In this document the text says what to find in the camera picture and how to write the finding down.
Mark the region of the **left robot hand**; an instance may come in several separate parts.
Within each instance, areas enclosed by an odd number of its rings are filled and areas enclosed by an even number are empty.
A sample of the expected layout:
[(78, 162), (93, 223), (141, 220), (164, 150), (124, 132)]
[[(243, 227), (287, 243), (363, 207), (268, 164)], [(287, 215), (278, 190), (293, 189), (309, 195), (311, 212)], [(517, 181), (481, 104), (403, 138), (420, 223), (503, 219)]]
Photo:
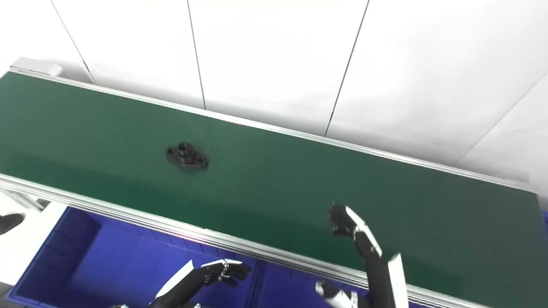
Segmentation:
[(199, 267), (189, 261), (164, 283), (148, 307), (205, 308), (205, 305), (191, 301), (200, 289), (218, 282), (236, 287), (252, 271), (253, 268), (248, 264), (233, 259), (219, 259)]

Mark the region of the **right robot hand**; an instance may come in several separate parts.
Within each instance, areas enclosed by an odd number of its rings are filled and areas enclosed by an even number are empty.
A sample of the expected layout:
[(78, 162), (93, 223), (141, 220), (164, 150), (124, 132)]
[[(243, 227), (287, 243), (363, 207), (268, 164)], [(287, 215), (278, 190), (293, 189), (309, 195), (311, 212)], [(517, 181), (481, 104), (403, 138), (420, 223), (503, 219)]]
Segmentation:
[(317, 281), (315, 291), (333, 308), (407, 308), (408, 292), (400, 253), (383, 259), (382, 249), (366, 222), (346, 205), (332, 204), (333, 234), (351, 237), (365, 261), (368, 292), (340, 289), (326, 280)]

